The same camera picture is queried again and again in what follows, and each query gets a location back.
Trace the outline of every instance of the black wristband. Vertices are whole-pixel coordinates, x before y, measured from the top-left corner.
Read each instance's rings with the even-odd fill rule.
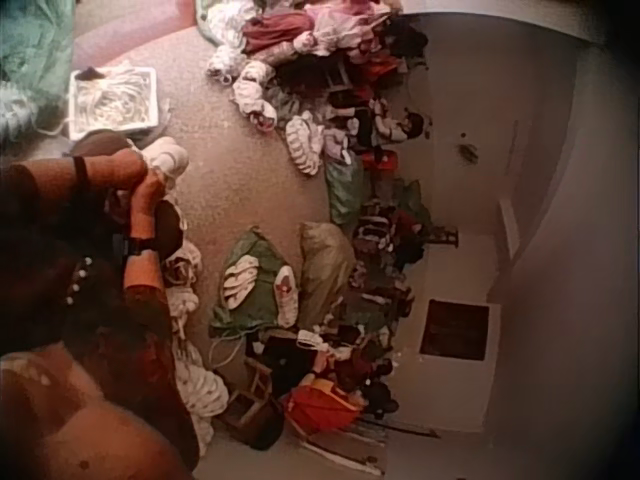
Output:
[[[124,256],[131,257],[142,254],[145,250],[158,251],[156,239],[129,237],[124,241]]]

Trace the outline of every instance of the white box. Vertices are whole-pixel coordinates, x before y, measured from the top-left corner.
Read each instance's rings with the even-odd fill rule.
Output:
[[[118,70],[122,67],[101,67],[96,68],[96,70],[100,73],[108,73],[113,70]],[[71,72],[71,77],[69,81],[69,139],[72,141],[80,140],[87,133],[93,130],[98,130],[102,128],[108,128],[117,132],[129,133],[135,132],[137,130],[144,130],[147,128],[154,128],[158,126],[159,118],[158,118],[158,90],[157,90],[157,74],[155,68],[151,67],[130,67],[136,73],[147,73],[150,78],[150,95],[149,99],[149,112],[148,112],[148,121],[146,122],[136,122],[136,123],[124,123],[118,125],[96,125],[88,130],[82,130],[76,123],[76,94],[77,94],[77,81],[76,75],[81,73],[82,70],[74,70]]]

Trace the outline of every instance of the white wall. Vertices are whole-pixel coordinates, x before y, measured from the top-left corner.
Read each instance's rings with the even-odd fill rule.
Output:
[[[569,0],[402,0],[405,13],[470,13],[539,25],[601,42],[602,28],[584,4]]]
[[[528,225],[563,144],[577,41],[476,15],[424,15],[419,24],[430,39],[429,70],[412,71],[389,99],[398,115],[404,107],[430,115],[432,136],[392,147],[398,173],[420,180],[437,223],[493,235],[498,201],[522,170],[532,181],[515,189],[517,213]],[[477,146],[478,165],[462,160],[460,143]]]
[[[636,408],[637,90],[595,47],[546,217],[503,291],[488,427],[585,479]]]
[[[585,45],[571,37],[539,31],[535,36],[535,98],[531,129],[510,194],[520,239],[539,223],[544,199],[556,171],[571,114],[576,65]]]

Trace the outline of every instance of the green cloth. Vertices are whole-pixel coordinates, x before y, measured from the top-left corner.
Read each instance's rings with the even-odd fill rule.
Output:
[[[244,255],[251,255],[260,262],[255,287],[234,310],[222,305],[224,272]],[[227,257],[220,279],[218,305],[213,309],[211,326],[224,337],[242,335],[253,330],[277,326],[278,305],[273,283],[280,269],[287,263],[275,247],[257,227],[245,233]]]
[[[360,158],[352,155],[351,165],[328,159],[325,180],[331,221],[341,226],[355,224],[364,198],[364,169]]]
[[[382,306],[360,297],[345,298],[345,313],[342,323],[354,327],[362,325],[365,333],[375,333],[387,326]]]
[[[397,178],[394,181],[393,187],[393,197],[397,202],[398,208],[401,208],[415,217],[415,219],[425,227],[430,228],[433,225],[431,222],[431,214],[427,207],[422,203],[422,189],[420,188],[420,182],[418,180],[414,180],[408,185],[405,185],[403,179]]]
[[[40,111],[63,107],[73,53],[75,0],[0,2],[2,80]]]

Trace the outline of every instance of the plastic bag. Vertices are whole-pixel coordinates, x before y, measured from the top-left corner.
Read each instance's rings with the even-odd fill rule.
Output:
[[[351,165],[331,159],[325,161],[325,180],[329,194],[331,221],[336,225],[355,224],[363,200],[364,170],[359,158]]]
[[[302,225],[302,254],[298,325],[310,329],[322,322],[347,286],[356,257],[347,237],[331,223]]]

